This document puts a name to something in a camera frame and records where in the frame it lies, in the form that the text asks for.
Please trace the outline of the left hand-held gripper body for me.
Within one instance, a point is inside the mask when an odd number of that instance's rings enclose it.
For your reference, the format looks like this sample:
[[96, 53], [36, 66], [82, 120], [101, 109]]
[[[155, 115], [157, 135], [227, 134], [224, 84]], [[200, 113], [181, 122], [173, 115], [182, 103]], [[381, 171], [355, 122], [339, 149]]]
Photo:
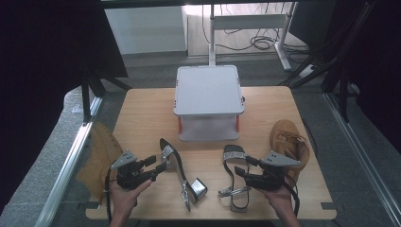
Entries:
[[150, 171], [143, 172], [144, 160], [137, 160], [137, 157], [131, 151], [125, 151], [117, 158], [111, 166], [111, 169], [117, 170], [117, 184], [124, 189], [133, 190], [140, 184], [150, 180]]

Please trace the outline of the tan suede boot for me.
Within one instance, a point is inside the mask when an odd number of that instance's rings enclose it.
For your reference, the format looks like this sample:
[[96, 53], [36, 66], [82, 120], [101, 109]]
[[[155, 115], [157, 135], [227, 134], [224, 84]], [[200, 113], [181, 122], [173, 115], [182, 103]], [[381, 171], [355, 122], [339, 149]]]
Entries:
[[123, 153], [123, 149], [112, 132], [101, 122], [94, 124], [90, 136], [89, 158], [79, 170], [76, 179], [86, 186], [99, 203], [102, 203], [109, 167]]
[[298, 166], [284, 167], [284, 172], [293, 180], [291, 185], [295, 185], [310, 156], [306, 139], [292, 121], [283, 119], [277, 121], [271, 129], [270, 147], [273, 151], [300, 162]]

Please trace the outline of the person's left hand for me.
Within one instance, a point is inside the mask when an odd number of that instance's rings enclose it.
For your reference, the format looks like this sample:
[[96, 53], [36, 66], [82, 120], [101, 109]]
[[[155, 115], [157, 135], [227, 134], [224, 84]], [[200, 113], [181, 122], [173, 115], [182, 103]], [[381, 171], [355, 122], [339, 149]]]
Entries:
[[133, 190], [126, 190], [116, 182], [110, 184], [111, 195], [113, 198], [113, 216], [127, 218], [131, 216], [132, 209], [137, 205], [137, 198], [140, 194], [149, 188], [152, 180], [147, 180]]

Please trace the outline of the person's right hand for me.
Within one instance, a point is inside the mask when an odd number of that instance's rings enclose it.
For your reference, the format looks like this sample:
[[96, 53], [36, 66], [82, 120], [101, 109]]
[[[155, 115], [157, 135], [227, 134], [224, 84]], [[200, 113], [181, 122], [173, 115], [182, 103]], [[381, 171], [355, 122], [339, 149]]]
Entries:
[[267, 191], [257, 189], [268, 201], [269, 205], [274, 209], [278, 218], [296, 217], [292, 209], [292, 201], [290, 192], [283, 186], [275, 191]]

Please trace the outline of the white two-tier shoe rack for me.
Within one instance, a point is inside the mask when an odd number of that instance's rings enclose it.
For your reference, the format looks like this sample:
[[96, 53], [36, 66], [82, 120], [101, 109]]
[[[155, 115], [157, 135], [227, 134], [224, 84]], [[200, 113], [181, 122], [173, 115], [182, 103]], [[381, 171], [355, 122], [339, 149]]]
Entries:
[[245, 105], [234, 65], [183, 66], [177, 71], [173, 112], [187, 142], [236, 140]]

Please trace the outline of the black heeled sandal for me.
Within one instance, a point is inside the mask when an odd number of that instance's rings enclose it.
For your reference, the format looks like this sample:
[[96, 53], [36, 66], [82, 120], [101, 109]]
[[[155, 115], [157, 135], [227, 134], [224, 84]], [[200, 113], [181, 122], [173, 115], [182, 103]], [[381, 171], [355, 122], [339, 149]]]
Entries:
[[181, 185], [181, 197], [188, 211], [191, 211], [191, 204], [197, 203], [208, 192], [208, 187], [197, 178], [193, 183], [189, 182], [183, 169], [183, 161], [180, 153], [164, 138], [159, 141], [162, 152], [161, 161], [166, 164], [167, 169], [174, 169], [177, 172]]
[[248, 154], [239, 145], [227, 145], [222, 155], [223, 167], [229, 176], [230, 184], [219, 190], [218, 195], [221, 198], [230, 199], [230, 210], [235, 213], [248, 211], [251, 188], [246, 185], [243, 177], [235, 173], [237, 167], [246, 173], [249, 172], [250, 165], [246, 161], [247, 157]]

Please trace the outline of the black curtain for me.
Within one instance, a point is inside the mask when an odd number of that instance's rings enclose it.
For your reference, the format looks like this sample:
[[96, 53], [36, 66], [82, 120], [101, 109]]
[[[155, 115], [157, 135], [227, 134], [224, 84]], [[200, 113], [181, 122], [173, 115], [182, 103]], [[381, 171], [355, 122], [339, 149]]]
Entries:
[[368, 5], [369, 15], [323, 89], [332, 89], [345, 72], [359, 89], [358, 106], [401, 153], [401, 0], [337, 0], [327, 34], [353, 24]]
[[84, 76], [126, 68], [101, 0], [0, 0], [0, 213]]

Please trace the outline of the silver metal rail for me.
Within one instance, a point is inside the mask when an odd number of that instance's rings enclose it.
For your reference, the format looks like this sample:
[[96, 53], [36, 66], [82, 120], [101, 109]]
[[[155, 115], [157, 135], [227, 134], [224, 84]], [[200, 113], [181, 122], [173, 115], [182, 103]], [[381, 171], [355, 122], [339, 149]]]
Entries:
[[345, 135], [352, 151], [354, 152], [359, 164], [361, 165], [365, 175], [372, 185], [375, 193], [381, 201], [386, 213], [394, 227], [401, 227], [401, 206], [396, 201], [390, 188], [385, 184], [382, 177], [377, 172], [371, 159], [368, 157], [364, 147], [357, 138], [352, 126], [346, 122], [340, 115], [340, 105], [332, 94], [323, 93], [323, 98], [329, 105], [329, 108], [336, 118], [340, 128]]
[[85, 141], [88, 138], [93, 122], [96, 119], [96, 114], [101, 106], [102, 98], [95, 97], [90, 105], [89, 120], [83, 123], [76, 135], [74, 143], [70, 148], [68, 155], [61, 167], [61, 171], [51, 189], [49, 196], [44, 204], [44, 208], [39, 215], [34, 227], [50, 227], [56, 216], [57, 210], [61, 204], [64, 193], [71, 180], [74, 168], [78, 162], [79, 156], [84, 148]]

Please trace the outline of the white cabinet panel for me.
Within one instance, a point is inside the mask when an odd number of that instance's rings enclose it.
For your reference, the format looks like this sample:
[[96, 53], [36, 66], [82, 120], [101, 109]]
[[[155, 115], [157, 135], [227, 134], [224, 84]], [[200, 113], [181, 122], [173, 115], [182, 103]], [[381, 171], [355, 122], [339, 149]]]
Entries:
[[106, 9], [122, 55], [185, 51], [182, 7]]

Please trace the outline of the black metal stand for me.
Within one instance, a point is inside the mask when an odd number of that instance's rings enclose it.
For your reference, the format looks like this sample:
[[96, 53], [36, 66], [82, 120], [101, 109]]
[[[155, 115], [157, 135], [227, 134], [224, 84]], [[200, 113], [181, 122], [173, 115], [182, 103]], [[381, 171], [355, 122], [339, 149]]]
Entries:
[[[343, 28], [332, 38], [331, 41], [324, 44], [322, 47], [313, 51], [301, 65], [290, 74], [290, 76], [279, 83], [279, 86], [287, 86], [290, 89], [296, 89], [304, 84], [310, 82], [316, 77], [326, 73], [326, 77], [322, 82], [321, 89], [324, 93], [332, 93], [337, 85], [340, 86], [339, 93], [339, 107], [338, 112], [345, 122], [348, 122], [347, 116], [347, 98], [348, 98], [348, 81], [347, 76], [346, 56], [354, 44], [358, 33], [362, 30], [368, 16], [370, 15], [376, 0], [362, 0], [360, 7], [352, 14], [348, 22]], [[338, 40], [343, 38], [343, 43], [339, 47], [336, 55], [327, 63], [319, 66], [309, 75], [292, 83], [292, 81], [304, 71], [310, 63], [323, 53], [332, 50], [337, 44]]]
[[96, 98], [105, 96], [106, 89], [102, 84], [102, 80], [106, 79], [111, 84], [128, 91], [131, 87], [123, 81], [109, 74], [103, 73], [97, 69], [90, 69], [86, 64], [83, 64], [83, 76], [81, 78], [82, 105], [83, 105], [83, 124], [88, 124], [94, 114], [91, 112], [90, 93], [92, 90]]

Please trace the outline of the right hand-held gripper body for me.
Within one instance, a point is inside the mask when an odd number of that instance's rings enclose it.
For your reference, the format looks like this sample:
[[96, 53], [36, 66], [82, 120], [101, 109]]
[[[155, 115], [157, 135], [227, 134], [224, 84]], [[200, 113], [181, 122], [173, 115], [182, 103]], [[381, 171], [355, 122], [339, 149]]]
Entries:
[[284, 167], [299, 166], [300, 161], [291, 159], [283, 154], [271, 151], [265, 158], [257, 159], [262, 168], [262, 174], [251, 174], [250, 178], [243, 178], [247, 186], [273, 191], [279, 189], [285, 182]]

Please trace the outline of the white desk frame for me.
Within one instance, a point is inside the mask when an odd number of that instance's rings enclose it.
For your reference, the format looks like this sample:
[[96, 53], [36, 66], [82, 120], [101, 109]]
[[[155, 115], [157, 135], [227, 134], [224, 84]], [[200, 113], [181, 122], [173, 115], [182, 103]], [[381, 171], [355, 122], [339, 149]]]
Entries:
[[259, 29], [259, 28], [280, 28], [279, 40], [274, 44], [275, 51], [282, 63], [283, 69], [291, 70], [290, 63], [284, 52], [284, 41], [288, 34], [290, 21], [297, 3], [292, 2], [286, 14], [255, 14], [255, 15], [227, 15], [216, 16], [214, 6], [211, 6], [210, 13], [210, 43], [209, 43], [209, 64], [216, 64], [215, 31], [224, 29]]

